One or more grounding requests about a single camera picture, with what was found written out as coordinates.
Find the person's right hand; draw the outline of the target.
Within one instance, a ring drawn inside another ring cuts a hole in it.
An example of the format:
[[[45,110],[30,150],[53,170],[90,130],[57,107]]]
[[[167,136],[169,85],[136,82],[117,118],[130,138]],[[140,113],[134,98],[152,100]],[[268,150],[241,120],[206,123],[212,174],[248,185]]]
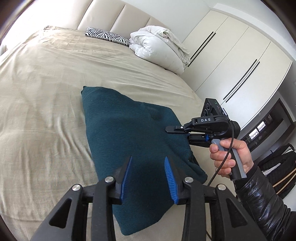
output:
[[[234,139],[232,147],[237,150],[245,173],[247,175],[248,172],[253,173],[253,171],[256,170],[256,166],[252,161],[252,156],[246,142]],[[216,167],[216,170],[218,170],[218,168],[222,164],[224,158],[226,157],[226,154],[227,151],[220,151],[219,147],[216,144],[210,145],[210,158],[214,161],[214,166]],[[231,153],[229,153],[221,169],[218,171],[218,175],[229,178],[229,174],[231,173],[232,168],[234,168],[235,165],[236,161],[232,158]]]

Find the black leather jacket forearm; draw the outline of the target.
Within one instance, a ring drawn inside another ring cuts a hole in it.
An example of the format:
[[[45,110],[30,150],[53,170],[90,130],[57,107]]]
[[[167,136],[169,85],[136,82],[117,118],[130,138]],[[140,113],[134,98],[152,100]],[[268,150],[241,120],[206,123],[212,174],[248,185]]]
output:
[[[284,204],[257,165],[234,186],[243,207],[267,240],[295,240],[295,212]]]

